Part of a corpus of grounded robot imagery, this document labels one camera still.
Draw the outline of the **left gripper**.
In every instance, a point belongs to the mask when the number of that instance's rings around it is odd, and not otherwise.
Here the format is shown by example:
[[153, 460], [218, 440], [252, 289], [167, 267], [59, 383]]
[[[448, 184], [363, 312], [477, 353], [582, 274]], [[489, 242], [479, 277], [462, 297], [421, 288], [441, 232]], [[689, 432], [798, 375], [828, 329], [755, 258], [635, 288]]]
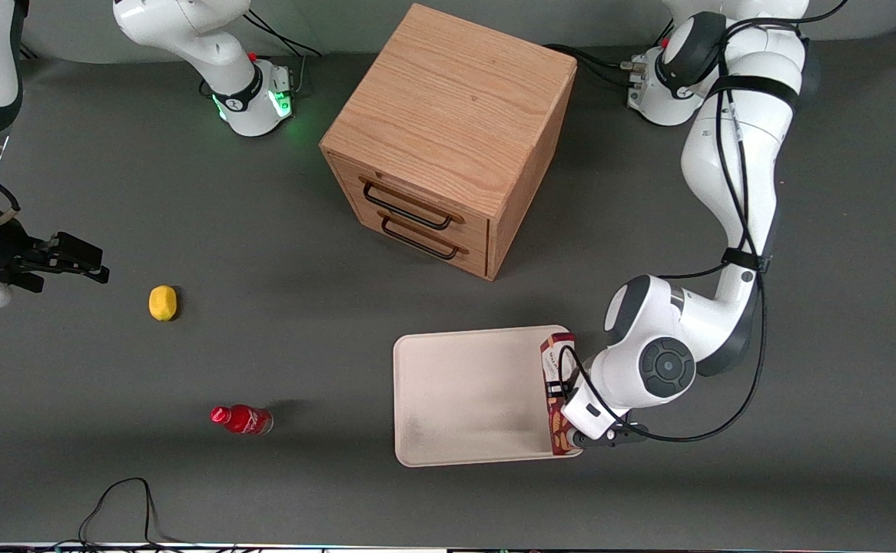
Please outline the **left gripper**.
[[[544, 392], [549, 400], [566, 399], [566, 382], [546, 380]], [[613, 425], [622, 425], [627, 420], [627, 410], [617, 409], [613, 395], [605, 382], [575, 380], [572, 393], [562, 406], [562, 413], [575, 429], [590, 439], [606, 437]]]

